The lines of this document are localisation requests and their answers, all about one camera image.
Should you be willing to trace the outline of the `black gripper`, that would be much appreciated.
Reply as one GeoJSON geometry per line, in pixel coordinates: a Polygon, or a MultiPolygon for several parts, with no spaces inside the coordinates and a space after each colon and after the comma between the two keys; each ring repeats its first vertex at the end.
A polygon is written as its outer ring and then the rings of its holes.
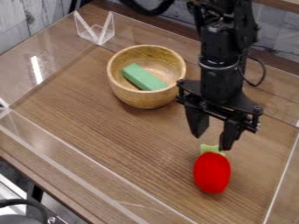
{"type": "Polygon", "coordinates": [[[247,80],[245,58],[215,63],[199,59],[200,79],[180,79],[178,102],[184,106],[191,133],[200,138],[210,127],[210,117],[224,122],[219,137],[219,148],[230,151],[243,131],[257,132],[262,107],[249,99],[243,83],[257,87],[259,83],[247,80]]]}

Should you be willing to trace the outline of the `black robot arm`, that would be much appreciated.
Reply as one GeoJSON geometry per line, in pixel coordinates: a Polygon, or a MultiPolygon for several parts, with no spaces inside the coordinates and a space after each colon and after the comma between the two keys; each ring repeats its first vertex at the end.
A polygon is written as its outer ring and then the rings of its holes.
{"type": "Polygon", "coordinates": [[[249,50],[258,42],[253,0],[195,0],[190,2],[200,34],[200,79],[182,79],[178,102],[184,106],[191,133],[200,137],[210,118],[224,122],[219,148],[229,151],[245,131],[255,133],[262,106],[243,91],[249,50]]]}

